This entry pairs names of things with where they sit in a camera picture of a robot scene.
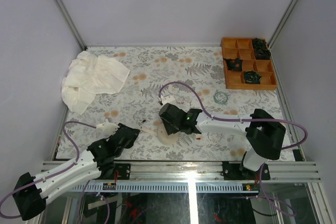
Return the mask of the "beige round jewelry case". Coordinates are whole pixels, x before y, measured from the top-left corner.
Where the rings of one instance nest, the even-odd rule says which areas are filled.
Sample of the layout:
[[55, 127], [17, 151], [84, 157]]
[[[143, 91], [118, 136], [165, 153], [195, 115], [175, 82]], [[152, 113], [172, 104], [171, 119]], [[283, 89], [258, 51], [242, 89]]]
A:
[[170, 146], [170, 145], [176, 144], [177, 141], [178, 141], [178, 139], [179, 139], [179, 135], [177, 133], [168, 135], [167, 131], [166, 131], [166, 129], [165, 129], [165, 127], [164, 127], [163, 124], [159, 125], [157, 127], [156, 131], [147, 129], [145, 127], [141, 127], [141, 130], [143, 132], [146, 132], [148, 134], [156, 136], [158, 138], [159, 142], [161, 144], [163, 144], [163, 145], [166, 145], [166, 146]]

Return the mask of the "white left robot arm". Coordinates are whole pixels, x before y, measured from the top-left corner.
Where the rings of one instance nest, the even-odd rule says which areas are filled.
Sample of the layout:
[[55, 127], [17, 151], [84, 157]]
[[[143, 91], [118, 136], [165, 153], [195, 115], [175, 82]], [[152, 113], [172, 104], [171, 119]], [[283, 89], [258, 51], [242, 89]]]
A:
[[90, 144], [75, 158], [54, 169], [21, 175], [14, 187], [13, 199], [19, 217], [30, 220], [46, 206], [73, 187], [92, 179], [109, 179], [116, 174], [114, 160], [124, 149], [130, 149], [140, 130], [124, 124], [113, 125], [112, 134]]

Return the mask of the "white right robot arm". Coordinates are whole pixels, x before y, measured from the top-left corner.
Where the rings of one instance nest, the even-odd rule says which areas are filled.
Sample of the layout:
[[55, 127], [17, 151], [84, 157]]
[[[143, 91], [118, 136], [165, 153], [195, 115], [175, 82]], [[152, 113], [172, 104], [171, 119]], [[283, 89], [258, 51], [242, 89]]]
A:
[[240, 164], [223, 162], [225, 180], [256, 180], [264, 169], [261, 165], [268, 160], [277, 161], [283, 145], [286, 128], [262, 109], [255, 109], [251, 115], [217, 118], [207, 115], [201, 109], [187, 112], [167, 103], [159, 111], [168, 136], [175, 133], [229, 133], [244, 137], [251, 148], [243, 154]]

